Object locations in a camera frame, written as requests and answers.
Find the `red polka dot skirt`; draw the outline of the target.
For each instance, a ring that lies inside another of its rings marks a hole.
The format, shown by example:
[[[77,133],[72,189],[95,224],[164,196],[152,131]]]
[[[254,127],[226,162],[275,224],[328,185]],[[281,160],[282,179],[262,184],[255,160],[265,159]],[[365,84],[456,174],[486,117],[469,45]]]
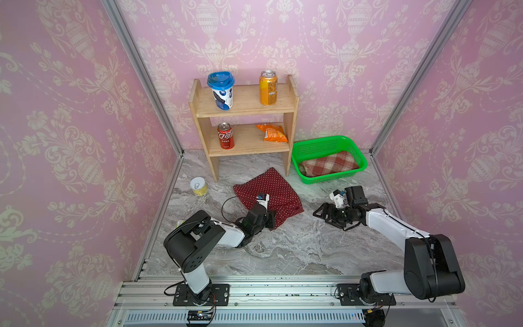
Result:
[[[268,194],[268,209],[276,213],[274,229],[280,227],[287,218],[304,212],[298,194],[274,168],[269,168],[244,184],[234,185],[233,190],[248,210],[257,204],[259,194]]]

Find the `red plaid skirt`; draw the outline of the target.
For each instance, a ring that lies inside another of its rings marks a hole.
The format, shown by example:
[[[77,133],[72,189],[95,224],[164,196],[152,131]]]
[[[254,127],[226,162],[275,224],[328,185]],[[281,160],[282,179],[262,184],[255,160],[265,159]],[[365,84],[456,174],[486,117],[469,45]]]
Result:
[[[298,167],[305,177],[321,177],[327,174],[359,169],[353,155],[347,151],[341,151],[323,158],[309,159],[300,163]]]

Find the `green plastic basket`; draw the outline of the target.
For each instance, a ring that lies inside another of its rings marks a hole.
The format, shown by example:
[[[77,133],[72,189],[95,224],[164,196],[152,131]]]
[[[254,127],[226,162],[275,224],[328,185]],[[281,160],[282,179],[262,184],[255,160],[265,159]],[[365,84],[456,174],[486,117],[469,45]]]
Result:
[[[326,158],[328,155],[338,154],[341,151],[346,151],[351,154],[355,159],[355,163],[358,165],[356,169],[344,169],[341,172],[324,174],[319,177],[306,177],[299,169],[299,164],[306,160]],[[362,154],[362,151],[359,150],[353,140],[345,136],[328,136],[297,142],[294,144],[291,159],[298,176],[306,185],[352,177],[354,174],[362,172],[368,167],[368,162]]]

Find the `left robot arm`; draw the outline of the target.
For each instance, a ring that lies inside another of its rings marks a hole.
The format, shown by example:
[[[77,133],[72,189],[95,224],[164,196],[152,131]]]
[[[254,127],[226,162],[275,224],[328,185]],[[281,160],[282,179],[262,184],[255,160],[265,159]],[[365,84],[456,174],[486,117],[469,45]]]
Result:
[[[276,212],[256,203],[246,217],[224,223],[200,210],[172,231],[163,246],[185,280],[188,293],[197,305],[211,300],[212,281],[204,260],[216,246],[242,248],[264,228],[276,227]]]

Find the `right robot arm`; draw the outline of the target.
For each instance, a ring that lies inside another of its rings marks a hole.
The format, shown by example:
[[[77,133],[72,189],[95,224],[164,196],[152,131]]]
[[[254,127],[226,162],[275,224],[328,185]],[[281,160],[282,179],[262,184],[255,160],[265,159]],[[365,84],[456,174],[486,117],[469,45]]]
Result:
[[[360,301],[367,305],[389,305],[395,294],[411,294],[419,300],[461,294],[466,284],[452,241],[431,234],[397,218],[384,206],[370,203],[361,186],[336,190],[331,201],[313,216],[345,232],[366,226],[379,232],[404,253],[403,268],[362,274]]]

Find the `small yellow tin can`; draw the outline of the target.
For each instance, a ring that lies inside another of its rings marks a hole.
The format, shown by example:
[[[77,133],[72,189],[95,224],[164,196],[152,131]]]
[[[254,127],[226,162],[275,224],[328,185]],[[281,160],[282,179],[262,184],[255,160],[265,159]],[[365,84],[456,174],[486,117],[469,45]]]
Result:
[[[193,178],[190,187],[196,196],[205,196],[208,193],[208,185],[203,177]]]

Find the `orange snack bag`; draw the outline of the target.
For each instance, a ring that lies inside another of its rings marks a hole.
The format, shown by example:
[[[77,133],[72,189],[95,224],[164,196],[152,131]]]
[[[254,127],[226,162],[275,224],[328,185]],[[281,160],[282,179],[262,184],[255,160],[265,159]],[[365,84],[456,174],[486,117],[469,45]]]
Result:
[[[256,128],[264,132],[264,141],[272,143],[288,143],[284,129],[280,125],[259,124]]]

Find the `red cola can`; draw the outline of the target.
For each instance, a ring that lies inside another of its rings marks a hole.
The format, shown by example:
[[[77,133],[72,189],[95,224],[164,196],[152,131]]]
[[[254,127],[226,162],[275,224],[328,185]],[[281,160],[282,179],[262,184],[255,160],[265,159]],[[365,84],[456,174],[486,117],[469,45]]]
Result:
[[[234,147],[233,129],[229,123],[221,123],[217,127],[220,146],[224,150]]]

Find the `black connector box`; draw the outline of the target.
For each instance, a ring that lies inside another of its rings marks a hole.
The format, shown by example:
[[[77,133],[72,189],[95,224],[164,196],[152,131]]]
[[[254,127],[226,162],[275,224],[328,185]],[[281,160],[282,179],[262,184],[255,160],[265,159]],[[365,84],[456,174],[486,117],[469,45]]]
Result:
[[[385,324],[385,311],[382,309],[363,310],[365,327],[383,327]]]

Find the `small black circuit board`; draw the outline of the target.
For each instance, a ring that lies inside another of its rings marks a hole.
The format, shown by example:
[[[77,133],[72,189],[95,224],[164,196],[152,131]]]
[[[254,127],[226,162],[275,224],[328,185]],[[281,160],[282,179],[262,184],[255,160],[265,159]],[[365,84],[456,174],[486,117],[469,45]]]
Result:
[[[187,312],[187,323],[188,324],[210,324],[214,319],[214,311],[200,311],[200,310],[189,310]]]

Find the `orange soda can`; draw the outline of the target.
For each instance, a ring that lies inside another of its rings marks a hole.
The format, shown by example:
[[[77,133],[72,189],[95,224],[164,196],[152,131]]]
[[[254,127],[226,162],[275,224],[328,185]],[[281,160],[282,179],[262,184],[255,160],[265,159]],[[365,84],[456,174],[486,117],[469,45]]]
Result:
[[[260,102],[264,106],[272,106],[277,100],[278,77],[272,70],[265,70],[260,75]]]

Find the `blue lidded cup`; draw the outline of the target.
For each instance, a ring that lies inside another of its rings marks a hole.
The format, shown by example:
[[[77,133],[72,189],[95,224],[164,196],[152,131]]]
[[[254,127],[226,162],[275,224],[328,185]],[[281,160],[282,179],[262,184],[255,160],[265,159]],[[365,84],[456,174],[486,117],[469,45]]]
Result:
[[[211,88],[217,107],[228,111],[233,107],[234,76],[230,72],[214,72],[208,75],[207,85]]]

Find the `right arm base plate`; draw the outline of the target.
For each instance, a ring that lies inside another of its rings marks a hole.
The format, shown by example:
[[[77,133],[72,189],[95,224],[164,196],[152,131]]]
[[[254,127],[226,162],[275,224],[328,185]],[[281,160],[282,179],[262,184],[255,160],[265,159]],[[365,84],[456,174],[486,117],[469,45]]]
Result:
[[[342,306],[387,307],[397,304],[393,294],[377,293],[372,286],[361,286],[355,283],[338,284],[335,298]]]

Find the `aluminium front rail frame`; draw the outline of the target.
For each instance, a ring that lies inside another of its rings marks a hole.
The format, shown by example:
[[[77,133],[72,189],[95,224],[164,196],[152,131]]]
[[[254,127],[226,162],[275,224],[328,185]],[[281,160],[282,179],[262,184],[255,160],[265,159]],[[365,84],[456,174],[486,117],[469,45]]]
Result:
[[[178,279],[146,277],[125,282],[107,326],[364,326],[363,310],[385,311],[384,326],[466,326],[451,296],[430,302],[395,294],[395,306],[342,306],[338,284],[355,283],[343,275],[223,276],[214,284],[230,284],[229,303],[174,307]],[[189,310],[214,311],[210,324],[188,324]]]

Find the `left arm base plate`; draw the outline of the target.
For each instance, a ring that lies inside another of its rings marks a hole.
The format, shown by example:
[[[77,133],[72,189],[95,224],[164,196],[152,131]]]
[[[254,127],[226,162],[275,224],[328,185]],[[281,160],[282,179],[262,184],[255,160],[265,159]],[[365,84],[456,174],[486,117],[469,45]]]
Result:
[[[174,293],[174,307],[216,305],[226,307],[229,303],[230,284],[210,283],[201,293],[194,293],[186,284],[178,285]]]

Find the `right aluminium corner post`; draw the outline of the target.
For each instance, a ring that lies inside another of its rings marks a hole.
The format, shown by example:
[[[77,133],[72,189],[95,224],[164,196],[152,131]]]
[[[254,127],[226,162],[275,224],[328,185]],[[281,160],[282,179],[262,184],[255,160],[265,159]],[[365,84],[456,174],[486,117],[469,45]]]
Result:
[[[411,79],[407,83],[405,90],[402,92],[396,106],[393,108],[388,120],[385,122],[372,147],[369,150],[370,155],[375,158],[384,146],[385,141],[399,121],[403,111],[406,109],[409,101],[414,96],[416,90],[421,85],[423,79],[430,72],[431,67],[437,60],[447,41],[450,39],[455,28],[458,26],[465,12],[471,5],[471,0],[455,1],[450,8],[448,15],[437,31],[432,42],[429,44],[425,55],[420,61]]]

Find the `aluminium corner post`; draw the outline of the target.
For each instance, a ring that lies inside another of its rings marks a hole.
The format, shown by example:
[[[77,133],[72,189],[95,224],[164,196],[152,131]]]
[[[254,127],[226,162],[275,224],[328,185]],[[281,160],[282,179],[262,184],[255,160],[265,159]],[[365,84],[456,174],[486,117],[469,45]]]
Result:
[[[179,158],[182,158],[184,155],[184,150],[181,146],[180,140],[174,130],[173,124],[170,121],[170,117],[162,103],[155,85],[152,81],[151,75],[148,72],[148,69],[145,65],[145,62],[140,54],[137,42],[132,36],[132,33],[125,22],[125,18],[118,6],[117,1],[115,0],[101,0],[102,5],[104,6],[107,15],[116,30],[116,33],[127,53],[129,60],[144,88],[145,94],[147,94],[152,107],[155,111],[156,116],[158,117],[164,131],[166,132],[167,138],[170,141],[172,148],[175,151],[175,154]]]
[[[421,85],[423,79],[430,72],[431,67],[437,60],[447,41],[450,39],[455,28],[458,26],[465,12],[471,5],[471,0],[455,1],[450,8],[448,15],[437,31],[432,42],[429,44],[425,55],[420,61],[411,79],[407,83],[405,90],[402,92],[396,106],[393,108],[388,120],[385,122],[372,147],[369,150],[370,155],[375,158],[384,146],[385,141],[399,121],[403,111],[406,109],[409,101],[414,96],[416,90]]]

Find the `left aluminium corner post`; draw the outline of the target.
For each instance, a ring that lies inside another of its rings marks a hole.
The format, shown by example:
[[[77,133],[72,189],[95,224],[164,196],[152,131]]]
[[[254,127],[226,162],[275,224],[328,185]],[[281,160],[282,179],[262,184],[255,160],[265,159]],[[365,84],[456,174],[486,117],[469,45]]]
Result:
[[[158,117],[164,131],[166,132],[167,138],[170,141],[172,148],[175,151],[175,154],[179,158],[182,158],[184,155],[184,150],[181,146],[180,140],[174,130],[173,124],[170,121],[170,117],[162,103],[155,85],[152,81],[151,75],[148,72],[148,69],[145,65],[145,62],[140,54],[137,42],[132,36],[132,33],[125,22],[125,18],[118,6],[117,1],[115,0],[101,0],[102,5],[104,6],[107,15],[116,30],[116,33],[127,53],[129,60],[144,88],[145,94],[147,94],[152,107],[155,111],[156,116]]]

